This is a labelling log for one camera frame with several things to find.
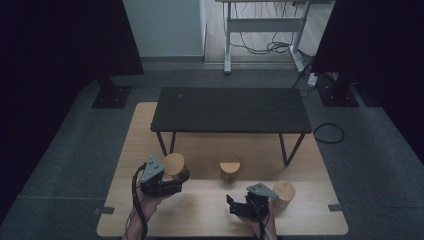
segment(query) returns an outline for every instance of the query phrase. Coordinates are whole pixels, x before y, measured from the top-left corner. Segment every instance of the gray carpet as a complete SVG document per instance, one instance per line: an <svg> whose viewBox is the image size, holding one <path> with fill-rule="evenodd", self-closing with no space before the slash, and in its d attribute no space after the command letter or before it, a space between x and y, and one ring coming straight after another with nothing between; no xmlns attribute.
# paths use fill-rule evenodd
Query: gray carpet
<svg viewBox="0 0 424 240"><path fill-rule="evenodd" d="M91 109L98 86L82 91L55 139L0 227L0 239L101 239L95 214L106 199L135 106L157 101L160 88L292 87L295 70L146 71L115 77L133 90L124 109ZM306 78L299 88L306 89ZM349 232L283 239L424 239L424 166L381 108L327 108L317 91L304 103L313 128L331 122L338 144L318 142ZM316 137L337 140L324 127Z"/></svg>

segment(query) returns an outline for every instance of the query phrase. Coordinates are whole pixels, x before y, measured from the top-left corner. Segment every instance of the wooden cylinder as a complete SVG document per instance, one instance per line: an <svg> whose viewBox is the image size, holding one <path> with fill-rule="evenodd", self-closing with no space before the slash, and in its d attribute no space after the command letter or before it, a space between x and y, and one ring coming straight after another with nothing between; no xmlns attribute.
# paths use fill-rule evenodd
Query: wooden cylinder
<svg viewBox="0 0 424 240"><path fill-rule="evenodd" d="M240 159L236 156L229 156L222 159L219 165L221 167L221 179L224 182L234 181L240 169Z"/></svg>
<svg viewBox="0 0 424 240"><path fill-rule="evenodd" d="M182 178L189 171L183 155L179 153L168 154L163 159L163 165L165 165L165 174L172 179Z"/></svg>
<svg viewBox="0 0 424 240"><path fill-rule="evenodd" d="M293 184L289 181L280 180L275 182L273 190L276 194L278 194L279 198L273 198L271 201L279 210L286 209L296 195L296 190L294 189Z"/></svg>

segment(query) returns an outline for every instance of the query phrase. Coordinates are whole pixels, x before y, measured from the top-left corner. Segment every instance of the white wall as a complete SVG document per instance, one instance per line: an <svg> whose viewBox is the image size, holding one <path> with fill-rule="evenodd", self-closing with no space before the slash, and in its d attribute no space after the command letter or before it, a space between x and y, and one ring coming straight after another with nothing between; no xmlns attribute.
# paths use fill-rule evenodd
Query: white wall
<svg viewBox="0 0 424 240"><path fill-rule="evenodd" d="M203 56L205 0L124 0L140 57Z"/></svg>

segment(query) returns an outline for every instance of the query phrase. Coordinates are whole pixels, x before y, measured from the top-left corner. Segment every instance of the human hand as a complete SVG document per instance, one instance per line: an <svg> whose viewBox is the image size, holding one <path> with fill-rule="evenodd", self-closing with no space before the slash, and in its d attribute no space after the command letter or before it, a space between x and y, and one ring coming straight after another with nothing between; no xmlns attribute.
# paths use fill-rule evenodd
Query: human hand
<svg viewBox="0 0 424 240"><path fill-rule="evenodd" d="M138 200L140 201L141 210L143 211L146 221L149 222L153 214L156 212L158 205L162 202L162 200L167 199L171 197L172 195L160 197L160 198L151 197L141 191L140 183L137 185L138 185L137 197L138 197Z"/></svg>
<svg viewBox="0 0 424 240"><path fill-rule="evenodd" d="M269 230L269 233L271 234L272 238L277 239L277 231L275 228L274 205L272 202L268 203L268 208L269 208L269 216L264 217L262 219L262 222L265 225L265 227ZM249 225L257 237L260 236L261 229L259 226L259 222L253 221L252 219L245 218L245 217L238 217L238 218L240 218L240 220L242 220L247 225Z"/></svg>

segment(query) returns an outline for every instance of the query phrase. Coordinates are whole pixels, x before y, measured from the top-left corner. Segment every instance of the wooden table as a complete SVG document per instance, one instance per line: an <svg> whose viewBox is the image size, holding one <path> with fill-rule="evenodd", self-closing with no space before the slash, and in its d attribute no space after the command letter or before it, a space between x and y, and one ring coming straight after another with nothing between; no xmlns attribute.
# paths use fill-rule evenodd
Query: wooden table
<svg viewBox="0 0 424 240"><path fill-rule="evenodd" d="M131 178L150 155L163 159L161 147L150 123L156 103L137 105L128 130L105 207L113 214L102 214L97 226L100 236L121 236L132 209ZM172 134L163 134L170 142ZM293 148L297 136L284 135L286 147ZM159 205L149 222L148 236L207 237L252 236L249 228L229 214L226 194L243 202L246 187L258 182L272 188L277 180L288 180L296 196L282 212L276 213L278 235L343 235L348 231L344 215L331 212L338 204L331 180L312 134L307 134L293 162L281 162L279 138L270 134L181 133L175 152L183 154L191 179L181 193ZM219 162L235 155L241 160L233 183L220 179Z"/></svg>

